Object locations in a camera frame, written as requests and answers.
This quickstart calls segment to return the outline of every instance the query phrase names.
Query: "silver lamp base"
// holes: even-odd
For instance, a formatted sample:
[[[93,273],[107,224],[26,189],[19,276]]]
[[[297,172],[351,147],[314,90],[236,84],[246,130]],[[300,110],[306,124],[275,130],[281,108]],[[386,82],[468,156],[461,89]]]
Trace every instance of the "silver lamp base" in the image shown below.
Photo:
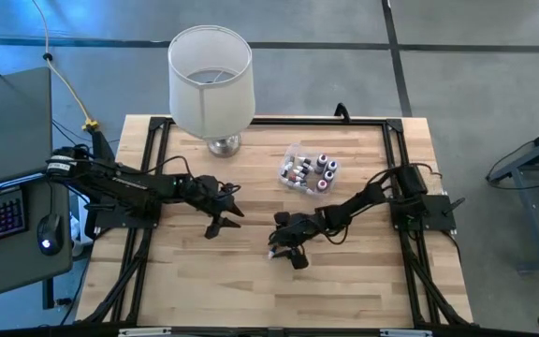
[[[207,147],[210,149],[213,155],[227,158],[239,151],[240,142],[240,134],[238,134],[236,136],[231,136],[226,139],[208,141]]]

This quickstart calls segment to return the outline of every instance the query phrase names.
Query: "gray floor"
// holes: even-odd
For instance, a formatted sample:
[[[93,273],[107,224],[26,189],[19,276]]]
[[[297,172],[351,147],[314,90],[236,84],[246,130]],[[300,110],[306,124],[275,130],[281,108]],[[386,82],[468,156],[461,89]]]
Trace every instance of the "gray floor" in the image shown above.
[[[537,0],[391,0],[400,43],[539,45]],[[379,0],[40,0],[58,37],[170,40],[194,24],[221,24],[249,41],[387,42]],[[0,0],[0,37],[40,37],[30,0]],[[0,72],[44,66],[41,47],[0,46]],[[163,49],[54,48],[109,139],[127,113],[167,113]],[[427,117],[444,185],[458,208],[463,272],[475,322],[537,331],[539,272],[517,193],[488,188],[497,158],[539,135],[539,54],[401,54],[413,115]],[[254,54],[257,111],[330,115],[344,102],[356,116],[401,116],[388,51],[261,51]],[[63,84],[52,81],[53,114],[80,129],[83,118]],[[56,135],[56,146],[65,140]],[[56,279],[73,294],[80,266]],[[0,329],[59,324],[40,311],[40,287],[0,295]]]

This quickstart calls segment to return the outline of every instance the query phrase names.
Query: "wooden tabletop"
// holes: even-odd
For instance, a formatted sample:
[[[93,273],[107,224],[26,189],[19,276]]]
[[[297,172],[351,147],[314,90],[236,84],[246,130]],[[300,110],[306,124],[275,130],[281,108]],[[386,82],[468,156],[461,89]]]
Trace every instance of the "wooden tabletop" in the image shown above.
[[[129,115],[117,160],[140,167],[148,115]],[[424,118],[404,118],[411,162],[437,170],[430,131]],[[155,140],[152,166],[159,137]],[[235,199],[245,217],[228,215],[242,225],[225,228],[212,240],[203,237],[210,218],[185,204],[164,206],[153,233],[138,316],[141,326],[379,328],[411,327],[411,311],[402,266],[401,244],[392,229],[387,205],[356,217],[344,244],[323,236],[305,243],[310,266],[294,271],[287,259],[267,259],[275,212],[313,212],[341,203],[386,167],[382,132],[372,126],[251,125],[242,147],[230,158],[216,158],[204,141],[172,126],[167,157],[184,155],[195,176],[214,175],[242,185]],[[331,194],[310,198],[278,182],[277,168],[291,143],[336,158],[340,175]],[[421,169],[431,194],[442,187],[437,176]],[[181,161],[165,173],[182,173]],[[127,230],[113,229],[95,243],[77,319],[93,312],[118,277]],[[459,257],[442,233],[427,232],[435,284],[461,316],[471,311]],[[128,285],[124,314],[132,294]],[[422,313],[428,317],[419,286]]]

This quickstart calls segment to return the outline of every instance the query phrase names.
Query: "table lamp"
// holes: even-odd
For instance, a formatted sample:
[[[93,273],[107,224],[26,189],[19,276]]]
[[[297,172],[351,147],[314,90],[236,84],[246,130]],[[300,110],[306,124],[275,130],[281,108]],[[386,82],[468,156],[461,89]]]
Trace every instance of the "table lamp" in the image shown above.
[[[213,25],[189,28],[169,44],[170,113],[217,156],[239,150],[255,115],[252,55],[242,37]]]

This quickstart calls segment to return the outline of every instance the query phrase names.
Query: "yellow connector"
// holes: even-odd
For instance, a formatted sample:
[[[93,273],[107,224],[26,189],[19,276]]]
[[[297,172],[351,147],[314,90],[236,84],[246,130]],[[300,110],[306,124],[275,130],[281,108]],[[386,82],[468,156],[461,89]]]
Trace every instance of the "yellow connector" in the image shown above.
[[[82,126],[82,130],[86,131],[88,129],[96,130],[99,127],[99,122],[94,121],[90,118],[87,118],[86,121],[84,121],[84,125]]]

